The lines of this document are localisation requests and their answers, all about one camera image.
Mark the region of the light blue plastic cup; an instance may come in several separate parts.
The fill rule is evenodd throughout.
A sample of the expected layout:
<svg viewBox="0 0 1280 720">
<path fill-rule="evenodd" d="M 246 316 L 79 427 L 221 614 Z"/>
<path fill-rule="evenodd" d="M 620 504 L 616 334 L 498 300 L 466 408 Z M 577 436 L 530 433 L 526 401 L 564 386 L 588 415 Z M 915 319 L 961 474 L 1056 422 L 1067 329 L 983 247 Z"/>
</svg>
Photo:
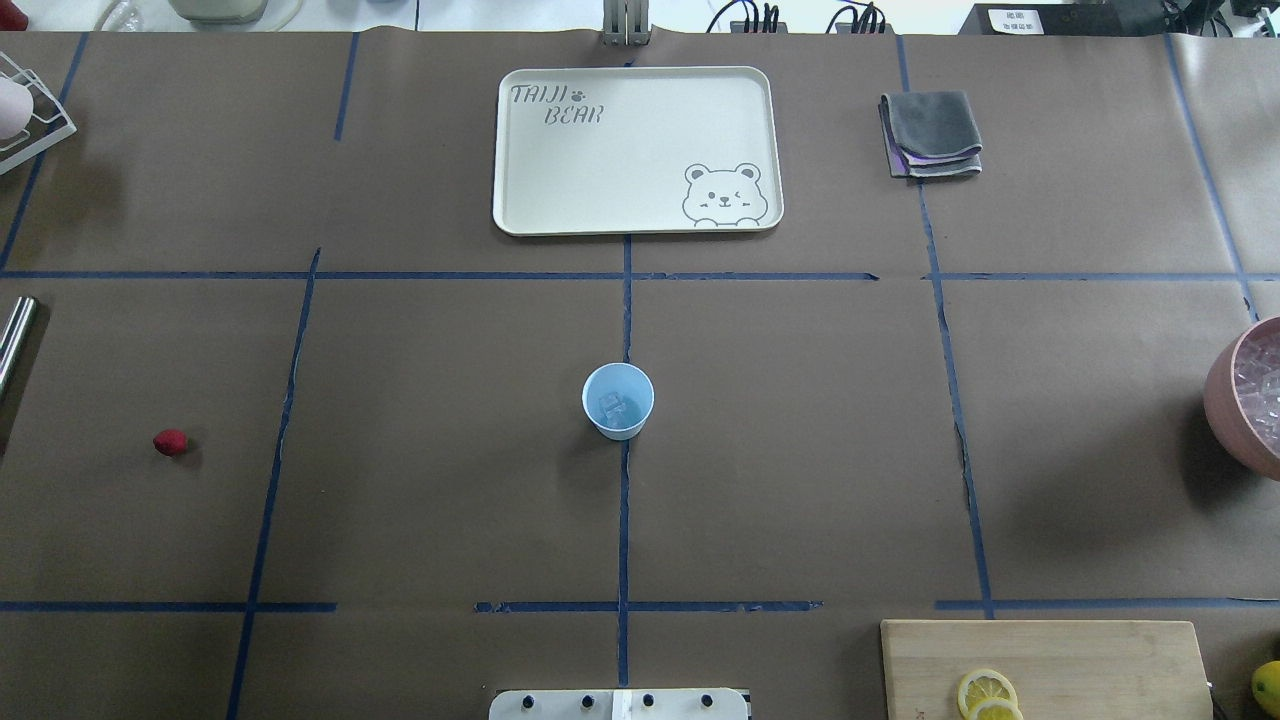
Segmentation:
<svg viewBox="0 0 1280 720">
<path fill-rule="evenodd" d="M 630 363 L 602 365 L 582 384 L 582 411 L 608 439 L 628 441 L 637 436 L 654 404 L 655 389 L 650 378 Z"/>
</svg>

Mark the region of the steel muddler with black tip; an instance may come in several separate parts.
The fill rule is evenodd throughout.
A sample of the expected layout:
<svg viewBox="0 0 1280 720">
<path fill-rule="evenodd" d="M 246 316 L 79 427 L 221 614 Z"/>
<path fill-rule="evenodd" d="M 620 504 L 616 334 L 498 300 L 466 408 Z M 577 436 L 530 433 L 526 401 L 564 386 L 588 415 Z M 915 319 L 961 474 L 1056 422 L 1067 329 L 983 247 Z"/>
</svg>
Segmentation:
<svg viewBox="0 0 1280 720">
<path fill-rule="evenodd" d="M 29 333 L 31 324 L 38 311 L 40 302 L 36 297 L 19 297 L 8 318 L 1 337 L 1 397 L 15 375 L 20 354 Z"/>
</svg>

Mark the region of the clear ice cube in cup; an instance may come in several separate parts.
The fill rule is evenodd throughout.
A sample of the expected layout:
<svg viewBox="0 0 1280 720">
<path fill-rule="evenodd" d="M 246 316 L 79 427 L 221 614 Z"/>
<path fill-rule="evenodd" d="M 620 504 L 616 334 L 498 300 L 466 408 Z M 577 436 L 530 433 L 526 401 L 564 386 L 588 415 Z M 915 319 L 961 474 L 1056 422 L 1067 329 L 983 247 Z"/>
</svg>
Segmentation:
<svg viewBox="0 0 1280 720">
<path fill-rule="evenodd" d="M 611 427 L 628 427 L 628 400 L 617 393 L 609 392 L 599 397 L 599 406 L 604 423 Z"/>
</svg>

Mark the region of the pink bowl of ice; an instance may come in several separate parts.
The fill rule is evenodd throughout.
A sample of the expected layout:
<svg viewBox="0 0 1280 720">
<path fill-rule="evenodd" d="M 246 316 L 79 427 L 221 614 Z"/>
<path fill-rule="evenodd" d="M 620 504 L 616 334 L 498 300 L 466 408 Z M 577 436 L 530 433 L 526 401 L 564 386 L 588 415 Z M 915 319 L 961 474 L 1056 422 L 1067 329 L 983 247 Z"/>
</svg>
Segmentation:
<svg viewBox="0 0 1280 720">
<path fill-rule="evenodd" d="M 1261 477 L 1279 479 L 1277 327 L 1251 325 L 1215 360 L 1203 389 L 1204 415 L 1219 443 Z"/>
</svg>

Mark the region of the cream bear serving tray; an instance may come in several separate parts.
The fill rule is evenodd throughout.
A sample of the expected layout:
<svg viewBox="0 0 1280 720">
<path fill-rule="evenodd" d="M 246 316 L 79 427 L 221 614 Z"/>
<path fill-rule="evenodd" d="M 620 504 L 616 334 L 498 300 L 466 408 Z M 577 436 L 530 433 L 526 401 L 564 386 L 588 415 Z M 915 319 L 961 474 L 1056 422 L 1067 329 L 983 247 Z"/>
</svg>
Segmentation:
<svg viewBox="0 0 1280 720">
<path fill-rule="evenodd" d="M 783 215 L 754 67 L 518 69 L 499 85 L 492 217 L 507 234 L 756 232 Z"/>
</svg>

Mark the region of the grey folded cloth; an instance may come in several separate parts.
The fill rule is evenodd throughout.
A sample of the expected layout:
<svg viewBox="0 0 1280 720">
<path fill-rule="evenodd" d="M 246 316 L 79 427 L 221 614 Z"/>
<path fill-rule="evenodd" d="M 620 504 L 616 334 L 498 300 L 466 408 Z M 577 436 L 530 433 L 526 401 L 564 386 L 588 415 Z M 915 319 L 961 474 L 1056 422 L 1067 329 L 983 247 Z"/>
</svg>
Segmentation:
<svg viewBox="0 0 1280 720">
<path fill-rule="evenodd" d="M 965 92 L 883 94 L 878 110 L 893 178 L 928 181 L 982 173 L 983 140 Z"/>
</svg>

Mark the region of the wooden cutting board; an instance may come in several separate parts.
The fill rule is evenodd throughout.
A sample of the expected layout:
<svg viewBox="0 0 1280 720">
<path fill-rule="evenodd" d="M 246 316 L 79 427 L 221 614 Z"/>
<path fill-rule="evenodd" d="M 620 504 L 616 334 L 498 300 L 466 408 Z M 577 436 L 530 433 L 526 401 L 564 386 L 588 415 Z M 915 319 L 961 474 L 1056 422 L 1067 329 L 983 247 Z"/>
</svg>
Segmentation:
<svg viewBox="0 0 1280 720">
<path fill-rule="evenodd" d="M 1196 629 L 1146 620 L 881 623 L 891 719 L 960 719 L 960 680 L 1004 674 L 1027 719 L 1211 719 Z"/>
</svg>

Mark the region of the red strawberry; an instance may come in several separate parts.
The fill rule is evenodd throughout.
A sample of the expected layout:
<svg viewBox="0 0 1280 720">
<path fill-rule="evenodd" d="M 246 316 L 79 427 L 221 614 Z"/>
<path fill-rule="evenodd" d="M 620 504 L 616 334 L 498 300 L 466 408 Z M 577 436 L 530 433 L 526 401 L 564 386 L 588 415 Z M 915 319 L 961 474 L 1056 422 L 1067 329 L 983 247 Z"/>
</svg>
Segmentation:
<svg viewBox="0 0 1280 720">
<path fill-rule="evenodd" d="M 165 457 L 178 457 L 189 451 L 189 437 L 180 429 L 166 428 L 152 438 L 154 448 Z"/>
</svg>

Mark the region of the lemon slices stack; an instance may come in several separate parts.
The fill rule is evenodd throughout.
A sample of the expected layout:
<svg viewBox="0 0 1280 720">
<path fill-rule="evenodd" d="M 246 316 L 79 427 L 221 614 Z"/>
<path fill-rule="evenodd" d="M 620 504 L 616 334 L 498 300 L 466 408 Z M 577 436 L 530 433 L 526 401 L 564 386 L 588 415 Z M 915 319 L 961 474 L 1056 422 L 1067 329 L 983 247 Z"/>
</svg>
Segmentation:
<svg viewBox="0 0 1280 720">
<path fill-rule="evenodd" d="M 956 685 L 961 719 L 1024 719 L 1014 684 L 993 669 L 978 667 Z"/>
</svg>

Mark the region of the yellow lemon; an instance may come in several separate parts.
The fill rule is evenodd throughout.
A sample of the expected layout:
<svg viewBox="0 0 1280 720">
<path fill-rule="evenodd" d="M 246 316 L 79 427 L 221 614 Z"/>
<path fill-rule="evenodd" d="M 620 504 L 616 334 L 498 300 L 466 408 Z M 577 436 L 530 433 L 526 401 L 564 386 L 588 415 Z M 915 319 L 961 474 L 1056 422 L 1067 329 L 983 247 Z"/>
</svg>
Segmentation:
<svg viewBox="0 0 1280 720">
<path fill-rule="evenodd" d="M 1260 665 L 1251 676 L 1251 693 L 1268 717 L 1280 719 L 1280 661 Z"/>
</svg>

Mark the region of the aluminium frame post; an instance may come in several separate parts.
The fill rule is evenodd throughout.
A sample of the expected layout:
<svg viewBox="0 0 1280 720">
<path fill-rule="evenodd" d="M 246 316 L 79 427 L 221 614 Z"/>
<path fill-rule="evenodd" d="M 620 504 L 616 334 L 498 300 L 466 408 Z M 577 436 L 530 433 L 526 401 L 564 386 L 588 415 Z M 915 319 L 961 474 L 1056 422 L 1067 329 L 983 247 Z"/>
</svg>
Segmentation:
<svg viewBox="0 0 1280 720">
<path fill-rule="evenodd" d="M 602 44 L 611 47 L 645 46 L 652 40 L 649 0 L 604 0 Z"/>
</svg>

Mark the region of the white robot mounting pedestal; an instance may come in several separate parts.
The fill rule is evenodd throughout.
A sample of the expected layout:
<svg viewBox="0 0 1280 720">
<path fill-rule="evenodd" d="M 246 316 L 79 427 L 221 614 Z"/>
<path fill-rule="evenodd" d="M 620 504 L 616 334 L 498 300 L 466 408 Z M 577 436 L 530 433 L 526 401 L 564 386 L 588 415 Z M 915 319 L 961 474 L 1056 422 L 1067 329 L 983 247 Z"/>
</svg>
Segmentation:
<svg viewBox="0 0 1280 720">
<path fill-rule="evenodd" d="M 749 693 L 710 688 L 502 691 L 489 719 L 751 719 Z"/>
</svg>

